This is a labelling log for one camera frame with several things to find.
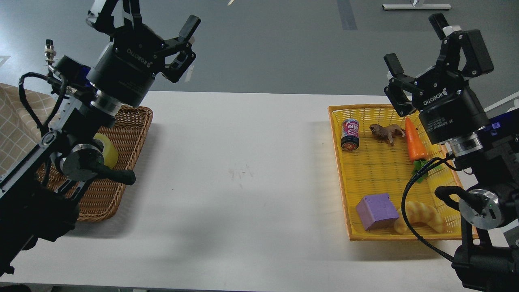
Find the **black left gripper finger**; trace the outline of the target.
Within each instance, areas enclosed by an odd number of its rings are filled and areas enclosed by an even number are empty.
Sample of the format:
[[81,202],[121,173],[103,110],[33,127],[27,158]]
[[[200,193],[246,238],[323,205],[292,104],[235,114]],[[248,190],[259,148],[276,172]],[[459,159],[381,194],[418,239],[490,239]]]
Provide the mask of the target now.
[[144,24],[139,0],[123,0],[123,25],[115,27],[114,11],[118,0],[95,0],[87,12],[86,24],[109,36],[110,42],[117,39],[140,40],[144,37]]
[[180,29],[178,36],[164,41],[165,48],[162,51],[165,57],[162,76],[170,82],[177,83],[187,69],[196,59],[191,41],[201,20],[195,15],[190,15]]

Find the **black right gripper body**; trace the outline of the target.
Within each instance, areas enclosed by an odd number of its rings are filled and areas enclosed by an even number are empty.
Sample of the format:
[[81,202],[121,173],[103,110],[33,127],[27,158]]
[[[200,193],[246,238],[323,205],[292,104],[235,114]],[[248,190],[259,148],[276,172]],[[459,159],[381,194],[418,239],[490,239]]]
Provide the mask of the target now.
[[413,94],[412,104],[432,144],[443,144],[487,125],[487,114],[459,70],[433,66],[415,82],[421,92]]

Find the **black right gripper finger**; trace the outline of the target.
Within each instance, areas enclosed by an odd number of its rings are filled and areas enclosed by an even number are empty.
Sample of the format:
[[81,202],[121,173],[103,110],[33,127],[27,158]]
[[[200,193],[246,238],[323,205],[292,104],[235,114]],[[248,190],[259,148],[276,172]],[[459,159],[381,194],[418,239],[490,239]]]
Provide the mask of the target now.
[[385,55],[384,62],[390,74],[384,93],[391,105],[400,117],[414,113],[416,108],[405,94],[412,93],[416,89],[414,78],[404,74],[404,69],[395,53]]
[[464,31],[450,26],[442,13],[428,18],[441,41],[436,64],[422,74],[422,81],[465,82],[494,70],[491,56],[478,29]]

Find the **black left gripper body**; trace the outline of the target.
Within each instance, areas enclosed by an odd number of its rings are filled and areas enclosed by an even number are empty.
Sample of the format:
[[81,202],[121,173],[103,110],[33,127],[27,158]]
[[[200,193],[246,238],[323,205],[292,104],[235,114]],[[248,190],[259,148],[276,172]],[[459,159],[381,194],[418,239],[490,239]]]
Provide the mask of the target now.
[[87,80],[102,93],[138,107],[154,83],[154,74],[164,65],[164,59],[158,56],[163,44],[163,38],[149,29],[141,33],[118,30]]

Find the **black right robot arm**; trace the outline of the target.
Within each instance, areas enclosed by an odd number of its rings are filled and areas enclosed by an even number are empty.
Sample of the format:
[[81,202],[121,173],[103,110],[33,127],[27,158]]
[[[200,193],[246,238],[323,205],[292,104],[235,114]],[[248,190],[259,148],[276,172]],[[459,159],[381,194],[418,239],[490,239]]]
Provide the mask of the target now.
[[476,185],[434,191],[460,213],[462,241],[453,256],[437,252],[451,262],[463,287],[517,292],[518,227],[504,231],[507,247],[493,246],[488,231],[518,219],[518,108],[488,118],[469,87],[469,79],[494,69],[481,32],[450,26],[441,13],[429,20],[442,43],[436,64],[410,77],[395,54],[385,55],[391,78],[384,92],[399,116],[418,112],[430,142],[447,144],[451,150],[445,158],[430,159],[411,177],[401,207],[413,184],[433,168],[449,161],[454,171],[470,168]]

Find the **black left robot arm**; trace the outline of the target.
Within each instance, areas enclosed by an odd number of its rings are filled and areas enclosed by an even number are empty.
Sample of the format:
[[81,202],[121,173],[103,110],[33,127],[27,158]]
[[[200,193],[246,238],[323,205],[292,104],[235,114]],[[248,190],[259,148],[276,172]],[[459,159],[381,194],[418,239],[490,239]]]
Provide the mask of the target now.
[[105,165],[104,146],[94,137],[110,128],[123,105],[138,107],[158,74],[177,83],[196,59],[192,37],[201,23],[190,15],[175,38],[163,39],[142,21],[138,0],[124,0],[123,21],[114,25],[116,0],[96,0],[86,22],[110,41],[91,68],[64,56],[54,63],[47,39],[46,75],[19,78],[19,96],[41,140],[1,176],[1,274],[13,274],[13,259],[38,239],[54,242],[75,228],[79,203],[100,179],[133,185],[132,170]]

